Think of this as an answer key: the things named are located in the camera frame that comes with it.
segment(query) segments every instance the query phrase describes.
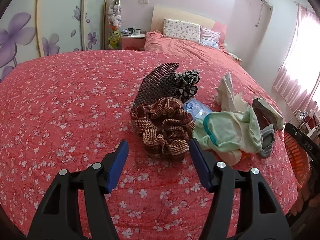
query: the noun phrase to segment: silver screw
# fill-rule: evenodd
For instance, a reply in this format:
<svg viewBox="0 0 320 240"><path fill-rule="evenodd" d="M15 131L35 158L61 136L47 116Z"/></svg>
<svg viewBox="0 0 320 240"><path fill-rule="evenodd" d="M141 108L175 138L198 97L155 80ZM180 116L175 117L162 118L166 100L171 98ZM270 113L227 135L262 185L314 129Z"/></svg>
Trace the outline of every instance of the silver screw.
<svg viewBox="0 0 320 240"><path fill-rule="evenodd" d="M66 175L67 172L68 172L68 171L67 171L66 169L62 169L62 170L59 171L59 174L60 174L61 176L63 176L63 175Z"/></svg>
<svg viewBox="0 0 320 240"><path fill-rule="evenodd" d="M97 169L100 169L101 168L101 163L94 163L93 165L92 165L92 168L94 168L95 170L97 170Z"/></svg>
<svg viewBox="0 0 320 240"><path fill-rule="evenodd" d="M252 169L251 169L251 172L252 172L253 174L259 174L259 173L260 173L260 171L259 171L257 168L252 168Z"/></svg>
<svg viewBox="0 0 320 240"><path fill-rule="evenodd" d="M223 169L226 167L226 164L224 162L217 162L217 166Z"/></svg>

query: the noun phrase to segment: headboard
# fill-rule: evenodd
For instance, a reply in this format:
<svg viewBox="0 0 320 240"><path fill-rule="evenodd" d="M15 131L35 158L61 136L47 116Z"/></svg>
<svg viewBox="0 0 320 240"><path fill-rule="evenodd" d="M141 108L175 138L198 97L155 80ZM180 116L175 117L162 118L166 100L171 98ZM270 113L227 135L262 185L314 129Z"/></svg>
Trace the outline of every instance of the headboard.
<svg viewBox="0 0 320 240"><path fill-rule="evenodd" d="M172 19L179 20L184 22L191 22L203 25L205 28L212 29L215 21L205 18L203 16L189 13L186 11L181 11L177 9L155 6L153 8L153 16L151 22L151 31L154 32L156 30L163 32L163 20L164 19Z"/></svg>

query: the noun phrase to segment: curtain rod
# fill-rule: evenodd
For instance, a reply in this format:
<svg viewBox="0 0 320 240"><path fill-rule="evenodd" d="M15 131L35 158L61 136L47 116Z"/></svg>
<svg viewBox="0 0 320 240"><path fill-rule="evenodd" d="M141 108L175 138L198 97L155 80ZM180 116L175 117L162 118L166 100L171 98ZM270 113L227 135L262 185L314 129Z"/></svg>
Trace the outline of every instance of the curtain rod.
<svg viewBox="0 0 320 240"><path fill-rule="evenodd" d="M310 11L313 11L314 13L315 13L315 10L312 8L312 7L310 7L310 6L305 6L305 5L303 5L303 4L301 4L301 3L299 3L299 2L296 2L296 1L293 1L296 5L302 5L303 7L306 7L307 9L309 9Z"/></svg>

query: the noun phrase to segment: mug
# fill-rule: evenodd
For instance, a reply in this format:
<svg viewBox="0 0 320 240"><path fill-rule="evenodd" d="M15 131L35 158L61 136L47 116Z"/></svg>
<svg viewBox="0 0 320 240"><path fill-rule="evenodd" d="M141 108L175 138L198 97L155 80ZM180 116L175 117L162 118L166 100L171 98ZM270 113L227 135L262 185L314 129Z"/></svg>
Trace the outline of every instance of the mug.
<svg viewBox="0 0 320 240"><path fill-rule="evenodd" d="M133 34L136 34L136 35L140 35L140 32L141 32L140 29L135 29L135 30L133 30Z"/></svg>

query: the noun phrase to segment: pink curtain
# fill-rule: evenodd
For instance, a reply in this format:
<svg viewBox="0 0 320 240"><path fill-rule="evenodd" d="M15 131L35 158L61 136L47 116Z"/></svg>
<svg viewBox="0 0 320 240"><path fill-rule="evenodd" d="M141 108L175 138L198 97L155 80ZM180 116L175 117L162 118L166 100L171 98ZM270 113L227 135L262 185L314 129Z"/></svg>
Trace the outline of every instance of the pink curtain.
<svg viewBox="0 0 320 240"><path fill-rule="evenodd" d="M320 103L320 20L298 5L297 25L273 87L292 111L318 110Z"/></svg>

